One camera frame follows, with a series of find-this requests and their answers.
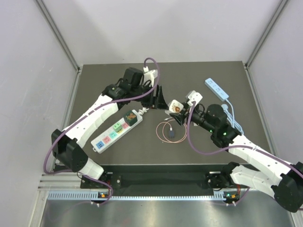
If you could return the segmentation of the white cube plug adapter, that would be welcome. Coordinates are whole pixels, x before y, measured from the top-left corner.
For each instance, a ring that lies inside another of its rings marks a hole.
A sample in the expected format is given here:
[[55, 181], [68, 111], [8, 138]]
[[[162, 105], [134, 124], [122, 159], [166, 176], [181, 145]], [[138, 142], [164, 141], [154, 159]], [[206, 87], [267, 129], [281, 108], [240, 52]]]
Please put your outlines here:
[[173, 99], [169, 105], [169, 111], [172, 112], [172, 113], [180, 113], [180, 111], [184, 108], [184, 105], [177, 101], [176, 99]]

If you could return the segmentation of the dark green plug adapter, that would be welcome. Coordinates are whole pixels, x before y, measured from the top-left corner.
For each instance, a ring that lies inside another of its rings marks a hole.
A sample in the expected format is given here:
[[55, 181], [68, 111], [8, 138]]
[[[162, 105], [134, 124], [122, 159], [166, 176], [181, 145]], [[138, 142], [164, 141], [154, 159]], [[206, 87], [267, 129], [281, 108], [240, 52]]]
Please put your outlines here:
[[138, 122], [137, 115], [133, 111], [126, 112], [123, 118], [127, 125], [129, 125], [130, 127]]

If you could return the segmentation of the light green plug adapter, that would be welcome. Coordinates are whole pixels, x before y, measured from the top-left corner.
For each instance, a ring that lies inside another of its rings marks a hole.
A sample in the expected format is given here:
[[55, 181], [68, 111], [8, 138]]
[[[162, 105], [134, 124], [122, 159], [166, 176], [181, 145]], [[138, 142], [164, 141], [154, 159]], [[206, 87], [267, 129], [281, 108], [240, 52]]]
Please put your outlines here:
[[115, 124], [113, 125], [113, 130], [114, 130], [115, 132], [119, 132], [120, 130], [122, 130], [122, 128], [123, 128], [123, 126], [122, 126], [122, 124], [121, 124], [120, 122], [117, 122], [117, 123], [115, 123]]

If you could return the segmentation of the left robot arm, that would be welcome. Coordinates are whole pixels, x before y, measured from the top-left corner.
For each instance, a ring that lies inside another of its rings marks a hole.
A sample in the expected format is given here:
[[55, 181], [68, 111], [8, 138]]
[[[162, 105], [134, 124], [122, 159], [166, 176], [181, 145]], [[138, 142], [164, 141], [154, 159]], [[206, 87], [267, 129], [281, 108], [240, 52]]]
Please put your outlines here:
[[108, 85], [77, 121], [63, 131], [52, 133], [50, 152], [72, 172], [91, 178], [96, 187], [105, 186], [104, 169], [88, 157], [83, 147], [105, 120], [131, 101], [140, 102], [144, 108], [167, 110], [159, 77], [159, 70], [146, 66], [143, 70], [127, 68], [124, 76], [117, 83]]

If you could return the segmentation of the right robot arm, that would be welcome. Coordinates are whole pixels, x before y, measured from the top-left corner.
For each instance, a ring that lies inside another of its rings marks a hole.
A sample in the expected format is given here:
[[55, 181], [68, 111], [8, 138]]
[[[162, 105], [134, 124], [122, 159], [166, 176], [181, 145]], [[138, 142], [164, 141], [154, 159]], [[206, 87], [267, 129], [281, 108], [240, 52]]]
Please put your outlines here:
[[222, 171], [221, 182], [226, 187], [245, 185], [272, 197], [282, 208], [296, 213], [303, 209], [303, 164], [284, 161], [251, 142], [233, 128], [220, 105], [212, 104], [200, 110], [199, 104], [173, 101], [169, 115], [179, 124], [194, 123], [211, 134], [219, 151], [227, 151], [255, 167], [254, 170], [237, 163]]

